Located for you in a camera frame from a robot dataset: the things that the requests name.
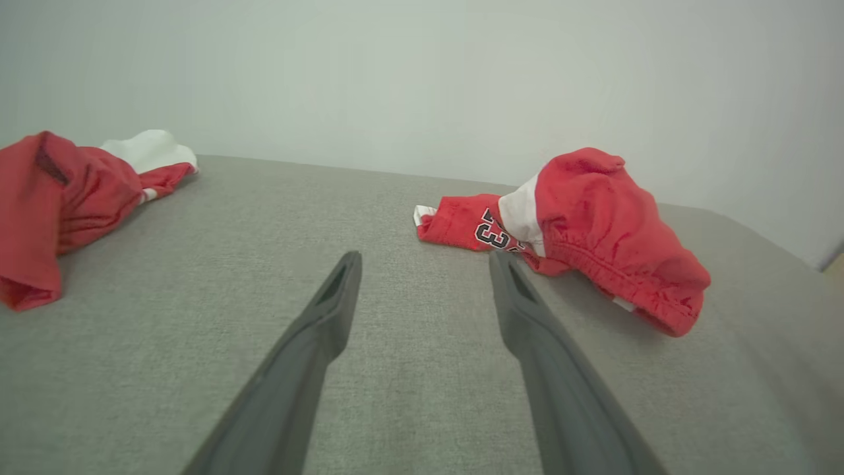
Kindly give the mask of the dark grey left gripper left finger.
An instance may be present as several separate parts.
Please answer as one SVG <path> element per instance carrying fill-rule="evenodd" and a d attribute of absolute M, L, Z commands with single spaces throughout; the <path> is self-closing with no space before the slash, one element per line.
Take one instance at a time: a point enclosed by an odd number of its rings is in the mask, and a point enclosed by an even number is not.
<path fill-rule="evenodd" d="M 302 475 L 328 366 L 346 349 L 363 259 L 344 253 L 181 475 Z"/>

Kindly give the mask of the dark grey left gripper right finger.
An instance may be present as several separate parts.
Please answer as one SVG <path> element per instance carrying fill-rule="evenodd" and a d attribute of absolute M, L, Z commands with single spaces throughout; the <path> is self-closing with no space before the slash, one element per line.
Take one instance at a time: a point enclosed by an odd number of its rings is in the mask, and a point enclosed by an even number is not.
<path fill-rule="evenodd" d="M 502 340 L 524 377 L 545 475 L 667 475 L 516 256 L 491 253 L 489 273 Z"/>

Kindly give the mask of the red shorts with white trim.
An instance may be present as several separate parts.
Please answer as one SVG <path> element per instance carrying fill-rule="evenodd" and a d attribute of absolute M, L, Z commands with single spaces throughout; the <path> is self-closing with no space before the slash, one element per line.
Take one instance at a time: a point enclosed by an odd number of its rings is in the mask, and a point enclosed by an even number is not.
<path fill-rule="evenodd" d="M 545 276 L 578 271 L 667 336 L 690 332 L 711 283 L 624 160 L 598 148 L 549 160 L 506 195 L 417 205 L 413 223 L 420 241 L 515 253 Z"/>

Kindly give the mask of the red and white jersey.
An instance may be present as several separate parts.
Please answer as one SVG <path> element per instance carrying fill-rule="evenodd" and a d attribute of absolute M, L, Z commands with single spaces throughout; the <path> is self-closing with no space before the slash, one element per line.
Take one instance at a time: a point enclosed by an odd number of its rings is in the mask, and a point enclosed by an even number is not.
<path fill-rule="evenodd" d="M 59 300 L 60 256 L 197 172 L 196 154 L 163 130 L 99 147 L 43 131 L 0 148 L 0 303 L 24 311 Z"/>

